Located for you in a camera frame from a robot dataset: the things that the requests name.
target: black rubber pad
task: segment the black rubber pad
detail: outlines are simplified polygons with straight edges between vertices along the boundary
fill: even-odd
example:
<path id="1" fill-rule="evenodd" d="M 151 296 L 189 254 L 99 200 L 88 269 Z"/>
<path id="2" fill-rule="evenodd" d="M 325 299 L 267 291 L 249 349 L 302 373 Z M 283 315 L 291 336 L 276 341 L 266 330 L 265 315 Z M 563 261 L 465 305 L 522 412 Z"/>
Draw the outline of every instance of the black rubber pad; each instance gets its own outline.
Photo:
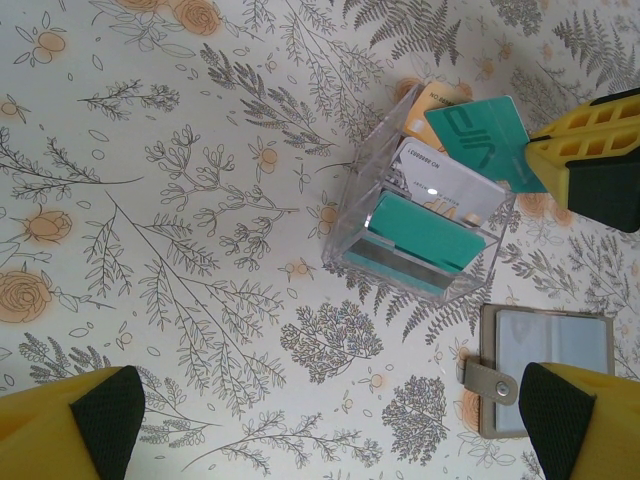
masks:
<path id="1" fill-rule="evenodd" d="M 547 480 L 569 480 L 596 402 L 542 365 L 530 363 L 520 386 L 520 415 Z"/>
<path id="2" fill-rule="evenodd" d="M 101 480 L 122 480 L 144 416 L 144 392 L 127 366 L 70 405 Z"/>

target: botanical print tablecloth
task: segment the botanical print tablecloth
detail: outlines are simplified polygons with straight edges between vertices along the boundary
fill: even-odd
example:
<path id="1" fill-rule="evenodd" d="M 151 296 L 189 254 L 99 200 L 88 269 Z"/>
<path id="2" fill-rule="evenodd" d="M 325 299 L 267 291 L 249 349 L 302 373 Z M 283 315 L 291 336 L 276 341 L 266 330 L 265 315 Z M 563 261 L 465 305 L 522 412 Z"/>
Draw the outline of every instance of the botanical print tablecloth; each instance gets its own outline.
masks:
<path id="1" fill-rule="evenodd" d="M 42 0 L 0 10 L 0 390 L 139 367 L 128 478 L 542 478 L 456 376 L 484 301 L 615 316 L 640 237 L 523 196 L 434 308 L 323 269 L 355 146 L 407 86 L 531 130 L 640 84 L 630 0 Z"/>

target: leaf illustration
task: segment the leaf illustration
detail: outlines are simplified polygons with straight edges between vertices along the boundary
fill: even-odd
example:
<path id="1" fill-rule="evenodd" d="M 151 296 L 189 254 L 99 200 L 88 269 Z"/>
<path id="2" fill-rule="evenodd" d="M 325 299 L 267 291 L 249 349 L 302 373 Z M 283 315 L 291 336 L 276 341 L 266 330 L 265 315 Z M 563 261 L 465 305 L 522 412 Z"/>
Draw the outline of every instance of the leaf illustration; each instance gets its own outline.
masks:
<path id="1" fill-rule="evenodd" d="M 536 0 L 491 0 L 491 5 L 497 7 L 498 15 L 506 25 L 522 24 L 525 37 L 540 32 L 542 13 Z"/>
<path id="2" fill-rule="evenodd" d="M 195 53 L 187 47 L 175 45 L 173 43 L 166 43 L 164 45 L 158 45 L 164 53 L 177 58 L 191 58 L 195 57 Z"/>
<path id="3" fill-rule="evenodd" d="M 308 306 L 296 312 L 301 326 L 285 325 L 280 343 L 309 370 L 311 382 L 340 375 L 355 359 L 372 358 L 383 349 L 369 316 L 348 300 L 340 308 L 323 303 L 317 313 Z"/>
<path id="4" fill-rule="evenodd" d="M 33 37 L 27 32 L 24 28 L 16 26 L 16 31 L 20 34 L 22 38 L 24 38 L 27 42 L 33 43 Z"/>
<path id="5" fill-rule="evenodd" d="M 62 378 L 111 366 L 109 359 L 105 355 L 100 356 L 92 346 L 88 346 L 86 352 L 72 347 L 71 352 L 65 355 L 60 344 L 51 337 L 47 337 L 51 345 L 49 347 L 30 333 L 24 335 L 27 337 L 27 342 L 19 345 L 20 354 L 34 363 L 31 365 L 29 376 L 38 384 L 55 382 Z"/>
<path id="6" fill-rule="evenodd" d="M 12 355 L 12 353 L 4 347 L 0 347 L 0 362 Z"/>
<path id="7" fill-rule="evenodd" d="M 184 25 L 181 23 L 163 23 L 161 26 L 170 32 L 181 32 L 184 30 Z"/>
<path id="8" fill-rule="evenodd" d="M 63 293 L 58 297 L 58 301 L 64 308 L 67 308 L 74 313 L 78 313 L 78 300 L 76 300 L 76 298 Z"/>
<path id="9" fill-rule="evenodd" d="M 360 3 L 347 1 L 343 13 L 346 15 Z M 410 52 L 432 52 L 439 65 L 448 53 L 455 65 L 460 55 L 456 42 L 461 21 L 447 24 L 448 10 L 448 0 L 442 0 L 435 11 L 424 0 L 364 0 L 356 13 L 354 27 L 357 30 L 367 23 L 382 20 L 382 25 L 371 37 L 370 46 L 397 38 L 391 52 L 394 60 Z"/>
<path id="10" fill-rule="evenodd" d="M 267 476 L 271 473 L 270 458 L 264 456 L 261 446 L 293 455 L 298 469 L 309 464 L 311 450 L 318 451 L 325 462 L 339 462 L 340 453 L 350 453 L 351 458 L 361 462 L 365 468 L 372 467 L 380 461 L 382 449 L 378 442 L 370 438 L 360 442 L 361 432 L 358 430 L 335 430 L 332 436 L 315 434 L 314 430 L 318 428 L 321 420 L 320 413 L 303 415 L 298 425 L 287 427 L 283 411 L 261 413 L 259 421 L 250 420 L 242 426 L 245 434 L 243 438 L 209 450 L 189 462 L 182 470 L 186 470 L 205 456 L 220 453 L 228 460 L 249 462 L 255 470 Z"/>
<path id="11" fill-rule="evenodd" d="M 69 336 L 74 338 L 86 337 L 88 334 L 89 330 L 87 330 L 86 328 L 74 328 L 69 332 Z"/>
<path id="12" fill-rule="evenodd" d="M 234 37 L 238 38 L 240 36 L 240 31 L 238 30 L 238 27 L 236 27 L 234 24 L 225 22 L 224 26 L 227 29 L 227 31 Z"/>
<path id="13" fill-rule="evenodd" d="M 49 28 L 49 26 L 51 25 L 51 16 L 49 15 L 49 12 L 44 12 L 44 15 L 42 16 L 42 28 L 47 29 Z"/>
<path id="14" fill-rule="evenodd" d="M 42 270 L 40 272 L 40 276 L 42 277 L 42 281 L 47 286 L 47 288 L 53 287 L 53 280 L 51 280 L 51 277 L 49 275 L 47 275 L 47 272 Z"/>
<path id="15" fill-rule="evenodd" d="M 18 251 L 20 244 L 16 242 L 0 243 L 0 268 Z"/>
<path id="16" fill-rule="evenodd" d="M 94 67 L 96 67 L 98 70 L 104 70 L 102 60 L 100 60 L 100 58 L 96 54 L 93 54 L 93 56 L 91 57 L 91 61 L 93 62 Z"/>
<path id="17" fill-rule="evenodd" d="M 267 89 L 262 75 L 256 72 L 254 67 L 239 62 L 232 66 L 222 50 L 214 52 L 205 43 L 204 49 L 200 50 L 200 56 L 211 67 L 209 68 L 211 80 L 228 90 L 241 88 L 252 97 L 251 100 L 240 99 L 242 104 L 247 107 L 244 113 L 251 117 L 246 119 L 247 122 L 268 129 L 279 129 L 287 137 L 285 143 L 295 148 L 304 149 L 310 155 L 325 157 L 329 155 L 329 147 L 335 144 L 315 132 L 312 124 L 317 119 L 309 105 L 296 100 L 282 86 L 277 89 Z M 371 117 L 371 113 L 364 112 L 361 115 L 363 123 L 365 122 L 364 117 L 366 115 Z"/>
<path id="18" fill-rule="evenodd" d="M 96 2 L 96 1 L 90 1 L 89 3 L 91 5 L 93 5 L 94 7 L 96 7 L 96 8 L 99 8 L 100 10 L 102 10 L 107 15 L 111 15 L 112 17 L 115 17 L 115 16 L 120 15 L 122 13 L 127 13 L 127 11 L 123 7 L 121 7 L 120 5 L 118 5 L 116 3 Z"/>
<path id="19" fill-rule="evenodd" d="M 26 62 L 27 60 L 29 60 L 30 56 L 31 56 L 31 52 L 24 52 L 22 55 L 20 55 L 18 58 L 16 58 L 13 61 L 13 64 L 19 65 L 20 63 Z"/>
<path id="20" fill-rule="evenodd" d="M 137 25 L 132 25 L 130 23 L 120 23 L 118 25 L 111 25 L 109 28 L 111 28 L 115 32 L 122 33 L 129 37 L 135 37 L 137 35 L 140 35 L 140 33 L 142 33 L 141 27 Z"/>
<path id="21" fill-rule="evenodd" d="M 420 461 L 425 466 L 449 430 L 442 423 L 447 405 L 440 377 L 412 375 L 404 388 L 393 389 L 395 398 L 382 411 L 382 424 L 393 429 L 392 452 L 398 460 Z"/>
<path id="22" fill-rule="evenodd" d="M 522 475 L 521 480 L 539 480 L 542 478 L 542 469 L 534 452 L 522 452 L 520 458 L 528 470 L 527 473 Z"/>
<path id="23" fill-rule="evenodd" d="M 582 18 L 574 12 L 572 19 L 558 24 L 553 33 L 564 41 L 571 56 L 586 66 L 587 76 L 600 71 L 596 88 L 609 83 L 609 93 L 634 88 L 640 79 L 640 68 L 636 65 L 636 52 L 632 47 L 627 53 L 617 30 L 600 20 L 597 10 L 589 15 L 582 11 Z"/>

